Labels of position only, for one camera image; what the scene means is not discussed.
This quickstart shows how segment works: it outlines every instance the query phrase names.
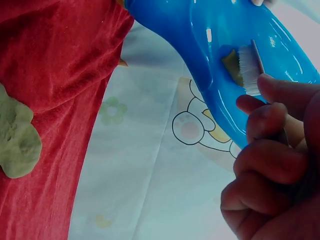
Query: hand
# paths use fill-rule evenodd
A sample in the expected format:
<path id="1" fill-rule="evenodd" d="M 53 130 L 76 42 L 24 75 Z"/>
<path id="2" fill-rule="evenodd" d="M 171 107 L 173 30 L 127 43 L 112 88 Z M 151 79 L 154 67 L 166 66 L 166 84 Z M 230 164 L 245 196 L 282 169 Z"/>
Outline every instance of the hand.
<path id="1" fill-rule="evenodd" d="M 266 4 L 268 7 L 272 7 L 278 0 L 251 0 L 252 3 L 256 6 L 261 6 Z"/>
<path id="2" fill-rule="evenodd" d="M 318 240 L 319 189 L 293 204 L 275 183 L 298 182 L 310 161 L 317 163 L 319 173 L 320 85 L 261 75 L 258 87 L 271 105 L 248 95 L 237 100 L 237 106 L 249 114 L 249 145 L 234 163 L 236 180 L 222 192 L 222 214 L 240 240 Z M 267 140 L 282 128 L 291 147 Z"/>

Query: finger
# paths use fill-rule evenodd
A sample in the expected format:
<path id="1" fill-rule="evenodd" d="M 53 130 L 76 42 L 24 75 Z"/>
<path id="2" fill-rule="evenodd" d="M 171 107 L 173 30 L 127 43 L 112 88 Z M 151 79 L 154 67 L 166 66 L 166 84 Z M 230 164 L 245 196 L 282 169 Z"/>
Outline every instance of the finger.
<path id="1" fill-rule="evenodd" d="M 263 3 L 268 6 L 272 7 L 278 0 L 251 0 L 252 3 L 258 7 L 260 7 Z"/>
<path id="2" fill-rule="evenodd" d="M 290 199 L 256 172 L 246 172 L 221 194 L 222 215 L 239 239 L 253 237 L 270 217 L 284 212 Z"/>
<path id="3" fill-rule="evenodd" d="M 284 129 L 290 146 L 305 152 L 306 144 L 302 144 L 305 139 L 304 123 L 287 114 Z"/>
<path id="4" fill-rule="evenodd" d="M 244 113 L 250 115 L 254 110 L 266 104 L 253 96 L 242 95 L 236 100 L 236 105 Z M 296 148 L 296 146 L 300 145 L 303 139 L 305 138 L 303 122 L 293 118 L 288 114 L 286 115 L 284 129 L 287 133 L 289 144 L 293 148 Z"/>
<path id="5" fill-rule="evenodd" d="M 289 114 L 303 121 L 307 105 L 320 92 L 320 85 L 276 80 L 262 74 L 258 79 L 258 88 L 268 103 L 283 103 Z"/>
<path id="6" fill-rule="evenodd" d="M 254 110 L 248 118 L 246 135 L 249 143 L 271 138 L 285 126 L 287 109 L 282 103 L 264 105 Z"/>
<path id="7" fill-rule="evenodd" d="M 251 0 L 252 3 L 258 7 L 260 7 L 263 3 L 264 3 L 264 0 Z"/>
<path id="8" fill-rule="evenodd" d="M 305 110 L 304 133 L 308 149 L 320 156 L 320 92 L 312 98 Z"/>
<path id="9" fill-rule="evenodd" d="M 308 167 L 308 156 L 276 141 L 262 139 L 246 146 L 236 158 L 233 170 L 238 177 L 255 171 L 267 179 L 290 185 L 298 182 Z"/>

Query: cartoon drawing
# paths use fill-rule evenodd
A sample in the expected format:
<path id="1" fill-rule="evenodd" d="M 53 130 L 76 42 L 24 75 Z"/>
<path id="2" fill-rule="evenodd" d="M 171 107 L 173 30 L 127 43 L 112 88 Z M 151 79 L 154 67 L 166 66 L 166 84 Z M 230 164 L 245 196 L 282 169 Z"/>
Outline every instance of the cartoon drawing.
<path id="1" fill-rule="evenodd" d="M 221 164 L 228 171 L 232 171 L 234 158 L 240 152 L 239 147 L 218 126 L 196 83 L 192 79 L 182 77 L 178 86 L 178 91 L 180 91 L 177 93 L 178 110 L 181 112 L 172 121 L 174 136 L 185 145 L 196 146 L 207 157 L 214 158 L 217 164 L 219 164 L 218 152 L 231 154 L 232 162 L 230 164 L 221 162 Z M 184 101 L 187 101 L 185 108 L 182 106 Z"/>
<path id="2" fill-rule="evenodd" d="M 127 106 L 119 103 L 116 97 L 109 97 L 101 105 L 99 111 L 101 121 L 104 125 L 110 125 L 111 123 L 119 125 L 124 121 L 124 115 L 127 110 Z"/>

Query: glossy blue surface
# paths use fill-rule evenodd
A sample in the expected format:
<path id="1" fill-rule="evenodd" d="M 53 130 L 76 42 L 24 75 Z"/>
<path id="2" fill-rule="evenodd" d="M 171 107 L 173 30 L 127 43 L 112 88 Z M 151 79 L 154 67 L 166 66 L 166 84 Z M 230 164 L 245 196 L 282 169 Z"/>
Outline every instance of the glossy blue surface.
<path id="1" fill-rule="evenodd" d="M 319 73 L 290 33 L 265 6 L 250 0 L 126 0 L 125 7 L 177 50 L 214 119 L 240 148 L 248 144 L 248 117 L 237 109 L 236 99 L 245 90 L 233 82 L 222 57 L 255 39 L 267 74 L 320 84 Z"/>

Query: cartoon character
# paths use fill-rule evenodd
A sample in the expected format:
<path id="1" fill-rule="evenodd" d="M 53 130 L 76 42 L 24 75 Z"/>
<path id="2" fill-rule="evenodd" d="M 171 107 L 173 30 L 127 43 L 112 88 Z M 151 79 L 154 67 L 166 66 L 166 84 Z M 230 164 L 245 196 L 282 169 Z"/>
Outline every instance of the cartoon character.
<path id="1" fill-rule="evenodd" d="M 219 162 L 219 158 L 221 159 L 223 157 L 221 154 L 217 154 L 218 151 L 220 153 L 230 153 L 233 156 L 231 158 L 233 160 L 231 160 L 230 163 L 222 163 L 222 167 L 228 171 L 232 171 L 234 158 L 236 158 L 240 152 L 239 147 L 216 123 L 196 83 L 192 79 L 182 77 L 179 85 L 181 89 L 178 89 L 178 91 L 184 91 L 184 95 L 188 93 L 186 93 L 186 90 L 183 90 L 182 86 L 188 85 L 187 91 L 191 93 L 191 100 L 188 102 L 185 110 L 181 109 L 179 105 L 181 105 L 181 102 L 184 100 L 179 99 L 179 95 L 183 94 L 178 93 L 178 101 L 180 101 L 180 104 L 178 103 L 178 109 L 180 111 L 182 110 L 182 112 L 176 115 L 172 121 L 172 132 L 174 136 L 185 145 L 196 146 L 207 157 L 211 159 L 214 158 L 216 163 Z"/>

